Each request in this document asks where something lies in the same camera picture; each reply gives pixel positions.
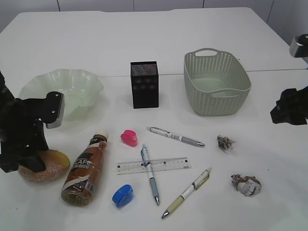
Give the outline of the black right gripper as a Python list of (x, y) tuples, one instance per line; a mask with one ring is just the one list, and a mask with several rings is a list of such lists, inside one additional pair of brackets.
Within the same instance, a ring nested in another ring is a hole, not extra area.
[(270, 112), (274, 124), (308, 124), (308, 87), (301, 90), (286, 89)]

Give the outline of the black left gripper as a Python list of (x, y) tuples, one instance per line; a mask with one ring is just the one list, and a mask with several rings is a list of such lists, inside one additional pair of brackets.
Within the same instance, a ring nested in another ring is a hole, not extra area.
[(0, 168), (6, 172), (23, 166), (33, 172), (46, 170), (39, 151), (48, 149), (43, 124), (33, 117), (27, 100), (15, 98), (0, 76)]

